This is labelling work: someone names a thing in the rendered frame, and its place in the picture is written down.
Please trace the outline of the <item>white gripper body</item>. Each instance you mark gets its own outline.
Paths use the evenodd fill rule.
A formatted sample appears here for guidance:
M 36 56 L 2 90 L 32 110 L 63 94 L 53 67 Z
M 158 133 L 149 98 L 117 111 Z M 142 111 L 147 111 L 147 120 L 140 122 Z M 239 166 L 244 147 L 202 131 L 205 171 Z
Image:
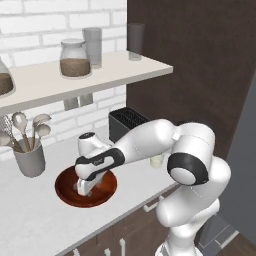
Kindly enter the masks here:
M 77 192 L 81 196 L 87 196 L 91 189 L 102 180 L 100 175 L 97 175 L 92 181 L 86 181 L 84 179 L 79 178 L 77 181 Z

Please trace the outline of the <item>red-brown ice bowl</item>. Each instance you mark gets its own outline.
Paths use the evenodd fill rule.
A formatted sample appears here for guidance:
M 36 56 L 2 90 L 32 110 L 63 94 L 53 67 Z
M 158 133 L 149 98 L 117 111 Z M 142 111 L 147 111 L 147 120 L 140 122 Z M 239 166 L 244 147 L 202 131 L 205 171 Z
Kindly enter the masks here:
M 75 169 L 70 166 L 58 175 L 55 181 L 55 191 L 62 201 L 80 208 L 91 208 L 105 203 L 114 195 L 117 188 L 117 179 L 111 171 L 107 171 L 102 182 L 93 187 L 90 196 L 78 194 L 75 189 L 77 181 Z

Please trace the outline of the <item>glass of lemonade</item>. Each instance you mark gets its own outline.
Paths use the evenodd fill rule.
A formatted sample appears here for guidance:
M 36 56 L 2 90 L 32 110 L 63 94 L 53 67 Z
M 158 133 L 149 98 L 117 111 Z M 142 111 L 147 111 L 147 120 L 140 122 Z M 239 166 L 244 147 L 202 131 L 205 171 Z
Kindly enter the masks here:
M 156 155 L 150 158 L 150 165 L 153 168 L 160 168 L 162 166 L 163 163 L 163 155 Z

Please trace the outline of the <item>clear tall glass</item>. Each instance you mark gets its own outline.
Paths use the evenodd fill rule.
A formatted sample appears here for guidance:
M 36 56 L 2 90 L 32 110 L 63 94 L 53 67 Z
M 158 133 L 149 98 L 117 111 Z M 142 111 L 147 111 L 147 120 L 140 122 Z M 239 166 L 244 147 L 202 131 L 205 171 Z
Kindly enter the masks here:
M 85 49 L 92 68 L 102 66 L 102 29 L 89 27 L 82 30 L 85 40 Z

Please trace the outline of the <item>dark grey tall glass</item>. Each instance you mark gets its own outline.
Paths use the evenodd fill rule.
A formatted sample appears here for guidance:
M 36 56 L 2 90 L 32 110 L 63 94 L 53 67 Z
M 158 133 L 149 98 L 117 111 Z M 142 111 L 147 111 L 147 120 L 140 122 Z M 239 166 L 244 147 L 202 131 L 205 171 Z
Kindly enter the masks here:
M 138 61 L 142 58 L 145 25 L 143 23 L 130 23 L 127 25 L 127 51 L 129 59 Z

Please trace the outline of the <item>dark brown fridge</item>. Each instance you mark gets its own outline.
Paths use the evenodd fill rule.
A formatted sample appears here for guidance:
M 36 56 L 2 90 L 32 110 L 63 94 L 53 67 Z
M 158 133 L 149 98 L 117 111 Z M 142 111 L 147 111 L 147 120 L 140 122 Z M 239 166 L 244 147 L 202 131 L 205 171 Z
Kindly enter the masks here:
M 207 124 L 225 158 L 256 71 L 256 0 L 128 0 L 127 19 L 145 25 L 143 55 L 173 67 L 129 84 L 127 105 Z

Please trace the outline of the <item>grey utensil pot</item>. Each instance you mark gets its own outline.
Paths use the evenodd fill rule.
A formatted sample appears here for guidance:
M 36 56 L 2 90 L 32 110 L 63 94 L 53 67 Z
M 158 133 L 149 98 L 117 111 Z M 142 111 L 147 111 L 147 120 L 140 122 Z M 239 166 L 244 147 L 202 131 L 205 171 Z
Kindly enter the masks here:
M 35 139 L 35 145 L 32 151 L 26 150 L 23 139 L 19 140 L 18 143 L 20 144 L 23 153 L 14 152 L 14 156 L 21 173 L 30 178 L 41 175 L 45 170 L 46 163 L 40 140 L 38 138 Z

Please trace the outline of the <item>dark brown drawer front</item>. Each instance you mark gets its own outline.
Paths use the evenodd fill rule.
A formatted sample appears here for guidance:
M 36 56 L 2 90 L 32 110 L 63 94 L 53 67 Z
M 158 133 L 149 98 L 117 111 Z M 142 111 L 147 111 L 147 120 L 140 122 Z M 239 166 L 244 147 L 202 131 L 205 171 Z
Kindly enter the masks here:
M 114 237 L 124 237 L 132 234 L 139 228 L 142 228 L 156 218 L 155 209 L 160 200 L 160 197 L 155 197 L 152 201 L 143 205 L 136 211 L 133 211 L 128 216 L 120 220 L 113 226 Z

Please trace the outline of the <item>white round spoon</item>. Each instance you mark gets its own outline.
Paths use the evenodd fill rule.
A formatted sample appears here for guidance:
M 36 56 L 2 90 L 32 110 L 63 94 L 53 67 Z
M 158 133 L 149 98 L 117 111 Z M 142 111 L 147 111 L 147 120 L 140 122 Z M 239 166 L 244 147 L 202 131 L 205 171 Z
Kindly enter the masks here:
M 36 127 L 36 133 L 39 138 L 48 135 L 51 132 L 51 128 L 47 124 L 40 124 Z

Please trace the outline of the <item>black toaster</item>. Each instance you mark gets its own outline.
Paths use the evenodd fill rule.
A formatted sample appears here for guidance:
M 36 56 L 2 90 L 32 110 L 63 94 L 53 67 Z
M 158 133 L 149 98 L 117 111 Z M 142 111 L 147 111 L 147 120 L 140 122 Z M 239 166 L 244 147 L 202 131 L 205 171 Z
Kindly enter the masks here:
M 127 132 L 149 119 L 130 107 L 123 107 L 109 113 L 109 139 L 115 143 Z

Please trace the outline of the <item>dark brown cupboard door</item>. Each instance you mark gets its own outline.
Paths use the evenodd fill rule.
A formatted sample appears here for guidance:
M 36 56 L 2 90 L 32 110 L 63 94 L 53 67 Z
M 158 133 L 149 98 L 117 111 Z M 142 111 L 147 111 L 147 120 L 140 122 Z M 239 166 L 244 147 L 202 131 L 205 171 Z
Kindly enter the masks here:
M 114 256 L 121 256 L 120 240 L 125 241 L 125 256 L 155 256 L 157 248 L 164 242 L 167 229 L 155 214 L 135 217 L 133 214 L 113 226 L 115 238 Z

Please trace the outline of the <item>white ladle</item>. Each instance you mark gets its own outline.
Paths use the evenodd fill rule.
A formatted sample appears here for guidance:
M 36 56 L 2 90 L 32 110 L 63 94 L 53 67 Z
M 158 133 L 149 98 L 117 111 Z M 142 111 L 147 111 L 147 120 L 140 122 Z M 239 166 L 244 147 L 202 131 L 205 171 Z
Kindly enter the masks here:
M 49 121 L 51 119 L 51 117 L 48 114 L 39 114 L 37 116 L 34 117 L 33 119 L 33 124 L 32 124 L 32 144 L 31 144 L 31 148 L 34 148 L 35 145 L 35 129 L 36 127 L 45 122 L 45 121 Z

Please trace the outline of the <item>white slotted spoon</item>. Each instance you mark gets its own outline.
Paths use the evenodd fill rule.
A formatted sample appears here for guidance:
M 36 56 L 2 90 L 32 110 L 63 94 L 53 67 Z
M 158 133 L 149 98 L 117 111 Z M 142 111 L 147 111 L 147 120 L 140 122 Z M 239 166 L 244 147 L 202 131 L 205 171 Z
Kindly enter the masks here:
M 29 144 L 29 141 L 28 141 L 28 138 L 26 135 L 26 127 L 27 127 L 28 121 L 26 119 L 25 114 L 22 112 L 15 112 L 12 115 L 12 122 L 13 122 L 14 127 L 17 128 L 20 131 L 20 133 L 22 134 L 26 149 L 28 151 L 30 151 L 31 148 L 30 148 L 30 144 Z

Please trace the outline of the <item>metal whisk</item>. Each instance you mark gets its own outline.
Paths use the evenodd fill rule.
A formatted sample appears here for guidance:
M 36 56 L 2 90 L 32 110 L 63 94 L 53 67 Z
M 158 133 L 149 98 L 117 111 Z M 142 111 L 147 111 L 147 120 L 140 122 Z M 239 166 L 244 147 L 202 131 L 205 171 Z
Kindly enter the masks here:
M 10 143 L 14 147 L 14 149 L 20 153 L 23 153 L 22 148 L 20 147 L 13 135 L 12 127 L 12 121 L 7 115 L 0 116 L 0 129 L 10 136 Z

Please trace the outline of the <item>glass jar with brown contents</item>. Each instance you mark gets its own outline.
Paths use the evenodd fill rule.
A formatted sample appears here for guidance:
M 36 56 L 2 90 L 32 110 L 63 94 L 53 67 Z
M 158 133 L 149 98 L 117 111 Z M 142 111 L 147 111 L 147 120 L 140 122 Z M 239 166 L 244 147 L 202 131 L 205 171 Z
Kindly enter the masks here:
M 83 39 L 68 38 L 61 41 L 60 72 L 65 77 L 86 77 L 91 72 Z

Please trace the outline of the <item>large glass jar brown contents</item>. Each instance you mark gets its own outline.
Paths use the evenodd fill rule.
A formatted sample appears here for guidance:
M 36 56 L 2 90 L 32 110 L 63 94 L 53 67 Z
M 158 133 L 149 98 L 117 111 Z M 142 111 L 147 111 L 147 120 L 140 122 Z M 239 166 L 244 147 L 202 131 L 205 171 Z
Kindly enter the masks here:
M 15 83 L 12 75 L 0 58 L 0 98 L 7 97 L 15 92 Z

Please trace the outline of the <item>white wall shelf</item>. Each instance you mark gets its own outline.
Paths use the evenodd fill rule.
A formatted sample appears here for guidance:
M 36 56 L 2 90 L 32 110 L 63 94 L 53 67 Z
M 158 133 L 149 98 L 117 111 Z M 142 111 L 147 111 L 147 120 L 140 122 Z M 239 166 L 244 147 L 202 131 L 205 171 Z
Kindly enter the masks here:
M 11 68 L 10 72 L 16 91 L 0 98 L 0 115 L 171 74 L 173 67 L 147 57 L 131 61 L 127 51 L 119 51 L 104 54 L 102 67 L 83 78 L 62 76 L 58 61 Z

